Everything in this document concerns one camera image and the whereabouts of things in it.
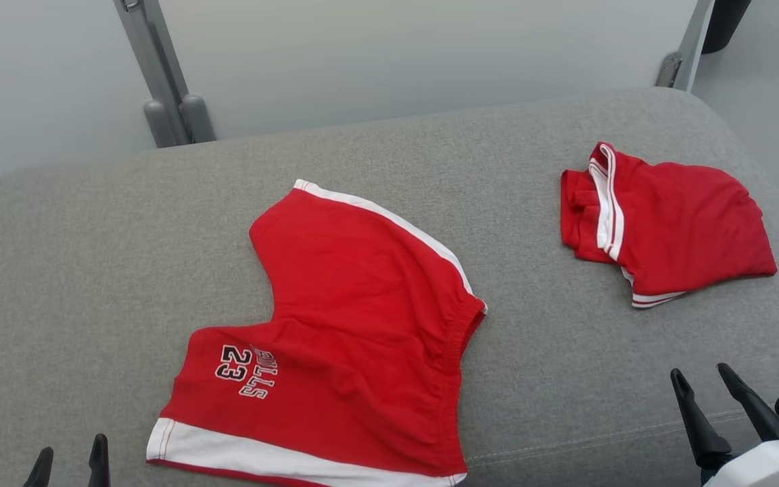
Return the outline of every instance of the white wall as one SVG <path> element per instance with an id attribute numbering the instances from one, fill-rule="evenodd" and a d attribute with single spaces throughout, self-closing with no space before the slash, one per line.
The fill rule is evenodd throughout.
<path id="1" fill-rule="evenodd" d="M 751 2 L 729 45 L 702 56 L 692 92 L 779 185 L 779 0 Z"/>
<path id="2" fill-rule="evenodd" d="M 220 139 L 653 86 L 697 0 L 160 0 Z"/>
<path id="3" fill-rule="evenodd" d="M 114 3 L 0 0 L 0 173 L 155 147 Z"/>

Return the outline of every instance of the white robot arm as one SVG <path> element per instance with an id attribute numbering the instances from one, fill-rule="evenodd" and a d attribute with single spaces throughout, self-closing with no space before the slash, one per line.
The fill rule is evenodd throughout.
<path id="1" fill-rule="evenodd" d="M 671 384 L 690 440 L 690 449 L 696 465 L 702 469 L 702 485 L 779 487 L 779 399 L 775 413 L 727 364 L 718 364 L 717 370 L 732 397 L 745 408 L 763 443 L 744 455 L 735 457 L 730 454 L 732 447 L 725 438 L 717 435 L 699 410 L 693 389 L 681 371 L 677 368 L 671 371 Z"/>

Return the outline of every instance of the white hem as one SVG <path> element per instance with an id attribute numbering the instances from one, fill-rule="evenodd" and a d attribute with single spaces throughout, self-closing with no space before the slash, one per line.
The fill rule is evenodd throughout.
<path id="1" fill-rule="evenodd" d="M 257 477 L 291 478 L 327 487 L 451 487 L 466 472 L 429 477 L 333 462 L 251 438 L 221 434 L 159 418 L 146 446 L 147 461 L 238 471 Z"/>
<path id="2" fill-rule="evenodd" d="M 624 274 L 624 278 L 630 281 L 630 287 L 633 287 L 634 284 L 634 278 L 633 275 L 630 274 L 630 272 L 627 271 L 626 268 L 621 268 L 621 274 Z M 636 292 L 633 293 L 633 302 L 631 305 L 633 305 L 634 308 L 653 308 L 657 306 L 658 304 L 663 304 L 664 302 L 670 302 L 671 300 L 675 299 L 678 296 L 683 295 L 687 291 L 677 291 L 674 293 L 664 293 L 662 295 L 637 295 Z"/>

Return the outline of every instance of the red shorts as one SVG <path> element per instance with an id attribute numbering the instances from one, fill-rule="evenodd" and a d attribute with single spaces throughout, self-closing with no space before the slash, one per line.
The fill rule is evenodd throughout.
<path id="1" fill-rule="evenodd" d="M 298 180 L 250 231 L 268 323 L 193 333 L 146 461 L 282 485 L 455 485 L 461 354 L 486 306 L 456 256 Z"/>
<path id="2" fill-rule="evenodd" d="M 763 213 L 720 169 L 647 164 L 600 142 L 561 177 L 561 237 L 576 258 L 621 266 L 634 308 L 736 277 L 775 275 Z"/>

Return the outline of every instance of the gray fabric surface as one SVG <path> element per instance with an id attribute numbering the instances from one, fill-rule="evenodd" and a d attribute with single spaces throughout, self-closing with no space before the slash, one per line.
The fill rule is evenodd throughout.
<path id="1" fill-rule="evenodd" d="M 145 441 L 189 335 L 271 315 L 251 222 L 297 178 L 393 210 L 454 250 L 489 315 L 464 357 L 466 485 L 693 485 L 668 379 L 680 367 L 744 450 L 726 361 L 779 395 L 779 273 L 630 307 L 611 266 L 559 237 L 559 177 L 597 141 L 649 162 L 726 169 L 765 212 L 779 194 L 720 119 L 669 89 L 473 109 L 148 152 L 0 176 L 0 485 L 41 447 L 53 486 L 89 479 L 96 432 L 114 485 L 246 485 L 149 466 Z"/>

